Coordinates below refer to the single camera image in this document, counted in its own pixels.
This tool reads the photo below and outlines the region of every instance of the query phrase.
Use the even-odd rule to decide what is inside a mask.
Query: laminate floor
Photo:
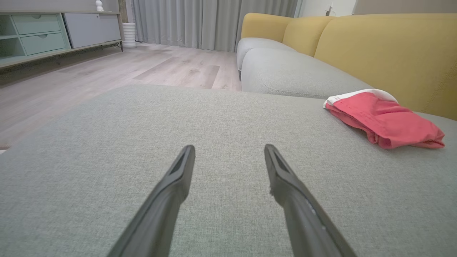
[[[240,91],[235,53],[139,44],[106,48],[0,75],[0,146],[13,145],[83,101],[126,85]]]

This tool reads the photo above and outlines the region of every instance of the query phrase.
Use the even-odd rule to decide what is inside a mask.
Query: mint green drawer
[[[57,15],[12,15],[20,35],[60,31]]]
[[[22,37],[21,41],[27,55],[65,48],[62,33]]]

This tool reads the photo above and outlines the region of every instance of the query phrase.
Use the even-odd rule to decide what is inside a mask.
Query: white curtain
[[[138,40],[234,52],[249,12],[293,17],[297,0],[133,0]]]

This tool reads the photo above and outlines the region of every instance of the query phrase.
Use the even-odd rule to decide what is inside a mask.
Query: red towel
[[[344,123],[364,130],[371,143],[384,149],[403,145],[444,147],[444,133],[435,124],[400,106],[395,98],[385,100],[379,92],[371,91],[349,93],[349,97],[343,99],[344,95],[332,96],[325,102],[325,108]]]

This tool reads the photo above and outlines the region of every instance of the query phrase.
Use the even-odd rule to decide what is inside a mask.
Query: white vase
[[[137,42],[135,41],[135,23],[123,22],[122,27],[124,29],[124,40],[122,40],[123,47],[137,47]]]
[[[96,0],[95,5],[97,6],[97,11],[103,11],[103,3],[100,0]]]

